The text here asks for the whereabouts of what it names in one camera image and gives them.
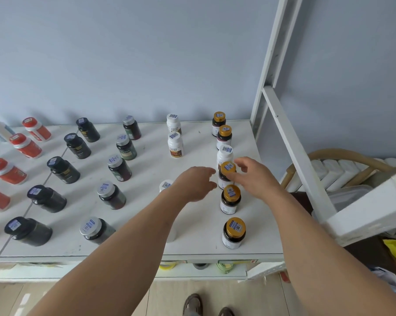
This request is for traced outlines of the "person's right forearm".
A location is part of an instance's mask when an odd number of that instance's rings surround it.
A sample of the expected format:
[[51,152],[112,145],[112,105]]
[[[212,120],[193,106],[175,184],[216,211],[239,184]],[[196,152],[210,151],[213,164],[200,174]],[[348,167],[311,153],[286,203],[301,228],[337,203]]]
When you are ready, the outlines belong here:
[[396,293],[353,257],[282,188],[262,199],[278,224],[286,267],[311,316],[396,316]]

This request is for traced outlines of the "person's left hand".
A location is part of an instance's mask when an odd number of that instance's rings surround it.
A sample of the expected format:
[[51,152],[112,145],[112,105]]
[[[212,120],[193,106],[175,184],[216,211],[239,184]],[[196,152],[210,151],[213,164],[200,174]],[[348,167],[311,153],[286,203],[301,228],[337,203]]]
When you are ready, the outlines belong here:
[[190,202],[203,200],[210,192],[203,189],[205,181],[212,181],[216,173],[214,168],[193,166],[181,173],[169,187],[168,194],[179,204],[186,205]]

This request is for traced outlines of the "silver-lid dark bottle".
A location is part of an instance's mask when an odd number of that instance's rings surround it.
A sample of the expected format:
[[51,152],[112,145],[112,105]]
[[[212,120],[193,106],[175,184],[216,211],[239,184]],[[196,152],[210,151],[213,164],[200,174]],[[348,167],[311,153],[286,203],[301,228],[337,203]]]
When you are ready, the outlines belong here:
[[132,171],[128,167],[126,161],[122,159],[120,155],[113,154],[109,156],[107,159],[107,165],[109,170],[118,181],[124,182],[131,179]]
[[79,231],[86,240],[100,245],[113,235],[116,229],[105,220],[91,216],[81,222]]
[[122,159],[133,160],[137,157],[137,151],[128,134],[120,134],[117,136],[116,146]]
[[99,198],[112,210],[122,209],[126,205],[126,196],[111,181],[101,181],[96,192]]
[[138,122],[132,115],[128,115],[124,118],[123,127],[131,140],[135,141],[141,138],[142,134]]

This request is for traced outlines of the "black bottle black lid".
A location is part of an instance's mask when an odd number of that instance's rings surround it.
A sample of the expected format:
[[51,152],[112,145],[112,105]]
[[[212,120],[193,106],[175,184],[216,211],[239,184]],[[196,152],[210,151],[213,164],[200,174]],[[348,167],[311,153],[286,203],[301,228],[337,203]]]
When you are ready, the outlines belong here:
[[31,187],[27,192],[27,197],[33,204],[50,213],[60,212],[67,205],[67,199],[64,196],[44,185]]
[[87,142],[94,143],[100,139],[99,132],[96,130],[93,123],[88,120],[88,118],[81,117],[77,119],[76,125],[79,129],[79,132],[84,136]]
[[32,218],[15,217],[6,223],[4,232],[13,240],[38,247],[50,240],[53,229]]
[[62,157],[53,157],[47,161],[46,165],[50,168],[51,173],[65,184],[73,184],[80,179],[80,172]]
[[69,133],[64,136],[64,141],[70,151],[77,157],[77,159],[86,159],[91,155],[90,148],[85,141],[76,133]]

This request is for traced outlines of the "person's left shoe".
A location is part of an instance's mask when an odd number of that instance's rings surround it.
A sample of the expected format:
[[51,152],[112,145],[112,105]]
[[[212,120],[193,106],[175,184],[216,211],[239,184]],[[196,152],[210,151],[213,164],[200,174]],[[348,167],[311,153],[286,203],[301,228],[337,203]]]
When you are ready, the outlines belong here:
[[203,316],[203,303],[199,294],[188,296],[183,306],[182,316]]

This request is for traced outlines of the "person's left forearm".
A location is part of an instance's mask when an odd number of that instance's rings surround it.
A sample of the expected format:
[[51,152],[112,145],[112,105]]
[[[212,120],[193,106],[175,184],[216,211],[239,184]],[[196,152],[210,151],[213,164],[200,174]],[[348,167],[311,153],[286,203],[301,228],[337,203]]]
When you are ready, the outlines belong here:
[[130,316],[159,268],[169,231],[188,203],[174,186],[58,281],[27,316]]

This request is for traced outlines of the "person's right hand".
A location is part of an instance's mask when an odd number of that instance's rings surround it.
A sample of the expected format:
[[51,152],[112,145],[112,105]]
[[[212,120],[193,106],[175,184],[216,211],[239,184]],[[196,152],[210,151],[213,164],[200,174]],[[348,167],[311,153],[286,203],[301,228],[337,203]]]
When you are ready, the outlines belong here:
[[240,157],[234,162],[241,173],[248,175],[247,185],[242,186],[254,197],[268,203],[272,196],[284,192],[284,188],[265,165],[249,157]]

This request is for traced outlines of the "white ribbed cushion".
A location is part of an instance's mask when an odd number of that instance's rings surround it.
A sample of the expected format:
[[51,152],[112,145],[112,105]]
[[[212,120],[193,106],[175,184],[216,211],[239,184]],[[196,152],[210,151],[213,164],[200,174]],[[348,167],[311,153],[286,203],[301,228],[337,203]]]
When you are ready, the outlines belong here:
[[[396,158],[376,158],[376,160],[396,168]],[[328,192],[342,188],[357,174],[368,168],[365,164],[349,160],[311,160],[311,165],[322,186]],[[297,172],[293,175],[285,189],[288,192],[305,192],[305,188]]]

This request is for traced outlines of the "white and blue bottle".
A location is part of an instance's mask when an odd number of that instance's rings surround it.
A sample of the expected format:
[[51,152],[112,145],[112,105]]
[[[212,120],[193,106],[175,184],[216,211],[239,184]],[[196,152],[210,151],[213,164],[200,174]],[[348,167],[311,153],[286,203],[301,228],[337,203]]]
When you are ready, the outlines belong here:
[[9,139],[16,133],[5,123],[0,121],[0,141],[9,143]]

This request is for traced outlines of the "white-lid white bottle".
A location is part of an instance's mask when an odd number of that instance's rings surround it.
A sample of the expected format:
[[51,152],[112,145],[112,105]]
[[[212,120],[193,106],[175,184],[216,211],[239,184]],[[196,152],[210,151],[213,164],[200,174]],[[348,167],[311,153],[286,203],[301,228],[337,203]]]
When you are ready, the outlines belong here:
[[217,152],[217,170],[219,170],[224,162],[233,161],[233,148],[228,144],[222,144]]

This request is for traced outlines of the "white metal shelf frame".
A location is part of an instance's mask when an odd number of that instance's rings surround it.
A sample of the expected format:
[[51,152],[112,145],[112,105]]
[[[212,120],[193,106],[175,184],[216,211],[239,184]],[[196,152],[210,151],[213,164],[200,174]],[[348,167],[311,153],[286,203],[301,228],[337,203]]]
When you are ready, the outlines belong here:
[[[279,130],[293,164],[293,156],[307,156],[295,129],[275,92],[280,71],[303,0],[278,0],[274,22],[270,29],[268,48],[255,96],[251,125],[257,141],[268,111]],[[307,191],[316,218],[321,227],[342,246],[396,228],[396,173],[378,187],[336,211],[327,193]]]

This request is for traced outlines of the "gold-lid dark supplement bottle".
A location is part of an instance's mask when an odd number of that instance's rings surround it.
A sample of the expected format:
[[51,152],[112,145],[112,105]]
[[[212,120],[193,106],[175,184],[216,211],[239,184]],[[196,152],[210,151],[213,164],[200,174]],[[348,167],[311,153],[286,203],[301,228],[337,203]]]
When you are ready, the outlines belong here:
[[211,133],[214,137],[217,137],[219,128],[226,124],[226,114],[222,111],[217,111],[214,113],[212,119],[212,129]]
[[238,217],[232,217],[227,220],[223,226],[222,243],[231,250],[238,249],[246,236],[246,225]]
[[223,144],[231,145],[231,141],[232,127],[227,124],[220,126],[216,136],[216,148],[219,150]]
[[220,189],[225,189],[228,185],[234,185],[234,181],[229,180],[226,174],[236,173],[236,164],[232,161],[223,162],[218,171],[218,186]]
[[221,211],[227,215],[235,214],[238,204],[241,202],[241,197],[241,190],[238,186],[227,185],[221,193]]

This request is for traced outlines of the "white plastic bag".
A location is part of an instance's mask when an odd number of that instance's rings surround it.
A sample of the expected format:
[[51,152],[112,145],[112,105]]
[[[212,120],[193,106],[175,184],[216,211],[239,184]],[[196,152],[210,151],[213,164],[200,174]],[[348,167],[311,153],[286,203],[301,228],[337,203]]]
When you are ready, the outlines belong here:
[[390,288],[393,290],[393,292],[396,293],[396,275],[388,271],[384,268],[381,267],[368,267],[368,269],[374,273],[377,277],[379,277],[381,280],[386,282]]

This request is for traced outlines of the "rattan chair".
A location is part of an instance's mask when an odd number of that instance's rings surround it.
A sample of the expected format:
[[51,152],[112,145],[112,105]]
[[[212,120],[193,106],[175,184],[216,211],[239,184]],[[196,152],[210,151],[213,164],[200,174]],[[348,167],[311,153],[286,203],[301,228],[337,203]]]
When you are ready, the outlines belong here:
[[392,176],[396,173],[395,167],[391,167],[385,163],[376,160],[375,158],[365,156],[358,152],[341,148],[319,149],[309,153],[307,156],[293,156],[292,158],[293,164],[287,168],[286,173],[281,181],[281,186],[284,188],[287,186],[287,184],[290,182],[291,178],[296,172],[301,179],[305,191],[319,191],[321,188],[324,188],[311,165],[311,160],[349,160],[368,166],[367,169],[357,174],[353,179],[351,179],[345,186],[340,189],[349,189],[351,187],[361,185],[363,182],[365,182],[375,174],[386,174]]

